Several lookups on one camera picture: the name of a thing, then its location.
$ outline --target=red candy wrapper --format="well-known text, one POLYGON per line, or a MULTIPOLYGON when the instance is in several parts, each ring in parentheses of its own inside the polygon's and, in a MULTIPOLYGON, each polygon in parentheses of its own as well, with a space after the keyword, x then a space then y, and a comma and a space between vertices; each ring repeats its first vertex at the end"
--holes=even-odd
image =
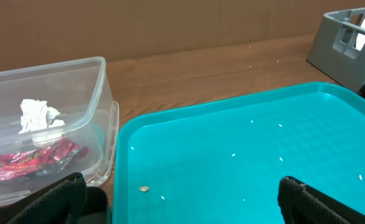
POLYGON ((0 181, 20 177, 37 177, 59 172, 72 160, 83 158, 88 152, 69 139, 38 150, 0 156, 0 181))

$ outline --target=gray crate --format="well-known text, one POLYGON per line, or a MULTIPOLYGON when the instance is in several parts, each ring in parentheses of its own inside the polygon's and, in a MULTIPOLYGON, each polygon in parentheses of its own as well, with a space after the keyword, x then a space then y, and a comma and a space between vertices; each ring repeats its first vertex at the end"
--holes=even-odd
POLYGON ((355 92, 365 85, 365 44, 361 50, 355 48, 358 34, 365 35, 360 27, 364 18, 365 8, 326 13, 307 57, 322 72, 355 92), (350 23, 357 15, 358 21, 350 23))

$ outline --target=wood grain tabletop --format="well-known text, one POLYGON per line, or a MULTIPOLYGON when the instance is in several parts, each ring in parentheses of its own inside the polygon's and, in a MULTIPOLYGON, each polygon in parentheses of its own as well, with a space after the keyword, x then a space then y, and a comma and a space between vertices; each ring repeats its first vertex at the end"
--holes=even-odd
MULTIPOLYGON (((107 63, 120 127, 145 113, 306 82, 334 82, 306 61, 313 35, 107 63)), ((102 185, 113 204, 115 165, 102 185)))

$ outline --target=teal object in container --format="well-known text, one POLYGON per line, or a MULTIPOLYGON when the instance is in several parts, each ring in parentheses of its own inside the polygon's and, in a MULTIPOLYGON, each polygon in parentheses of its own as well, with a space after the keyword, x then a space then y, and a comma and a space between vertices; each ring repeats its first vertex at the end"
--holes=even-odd
POLYGON ((365 214, 365 100, 337 85, 146 114, 116 150, 114 224, 283 223, 286 175, 365 214))

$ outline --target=crumpled paper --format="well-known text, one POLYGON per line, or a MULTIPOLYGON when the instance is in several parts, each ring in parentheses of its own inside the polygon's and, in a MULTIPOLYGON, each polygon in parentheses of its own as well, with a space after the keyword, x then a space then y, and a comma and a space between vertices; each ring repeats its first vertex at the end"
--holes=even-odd
MULTIPOLYGON (((63 120, 55 118, 60 115, 59 111, 53 107, 48 107, 46 101, 25 99, 21 103, 21 109, 23 112, 21 116, 22 130, 19 134, 65 125, 63 120)), ((37 147, 51 146, 62 137, 62 134, 33 138, 32 142, 37 147)))

